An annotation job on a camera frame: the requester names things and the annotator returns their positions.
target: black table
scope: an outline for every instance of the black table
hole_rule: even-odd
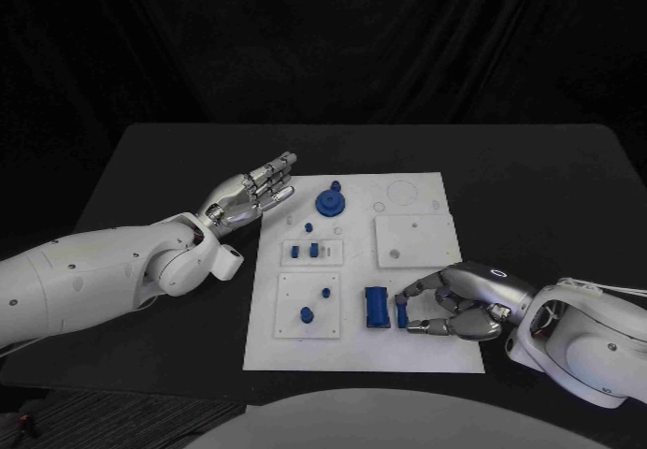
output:
[[[298,175],[442,172],[465,260],[536,286],[569,275],[644,288],[647,192],[612,132],[598,125],[138,124],[76,231],[193,212],[220,181],[285,150],[299,156]],[[242,371],[259,230],[256,222],[226,239],[245,256],[233,281],[209,278],[150,310],[37,342],[10,356],[1,382],[249,404],[331,388],[405,388],[513,409],[615,447],[647,441],[634,424],[647,405],[629,399],[605,410],[573,397],[507,359],[503,338],[481,343],[482,375]]]

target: white mounting plate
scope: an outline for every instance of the white mounting plate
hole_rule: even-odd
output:
[[[341,183],[345,208],[327,218],[314,200],[330,183]],[[484,372],[478,344],[455,337],[407,334],[396,326],[393,295],[436,268],[380,268],[374,217],[377,215],[448,215],[439,173],[294,176],[295,194],[262,215],[259,257],[249,312],[243,369]],[[304,231],[305,223],[314,230]],[[344,240],[344,263],[337,267],[284,267],[285,240]],[[279,274],[340,273],[341,337],[276,339],[275,317]],[[366,328],[364,288],[387,289],[390,328]],[[410,320],[449,317],[425,292],[407,302]]]
[[[374,217],[380,268],[445,267],[461,261],[451,215]]]
[[[309,257],[309,245],[318,243],[320,256]],[[299,247],[299,256],[292,259],[292,246]],[[282,242],[281,265],[284,267],[338,266],[344,262],[343,240],[286,240]]]
[[[322,289],[330,289],[324,297]],[[281,273],[276,297],[276,339],[337,339],[340,321],[340,273]],[[301,308],[314,313],[311,323],[301,321]]]

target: carpet floor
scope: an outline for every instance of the carpet floor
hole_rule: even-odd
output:
[[[26,404],[40,437],[20,449],[178,449],[243,414],[245,406],[213,400],[52,391]],[[0,448],[10,448],[21,413],[0,415]]]

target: silver robot hand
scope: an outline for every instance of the silver robot hand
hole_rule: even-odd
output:
[[[285,152],[245,175],[229,178],[209,194],[196,216],[217,238],[256,220],[292,196],[289,169],[297,154]]]
[[[454,313],[448,319],[412,321],[410,333],[455,335],[464,340],[492,340],[501,323],[520,323],[534,295],[531,286],[504,273],[472,262],[451,265],[409,285],[396,295],[396,304],[406,304],[425,290],[435,289],[438,304]]]

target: white round object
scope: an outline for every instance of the white round object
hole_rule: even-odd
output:
[[[255,408],[187,449],[220,447],[603,448],[563,428],[480,402],[380,389],[321,391]]]
[[[418,189],[410,182],[396,181],[387,186],[387,199],[400,206],[409,205],[418,199]]]

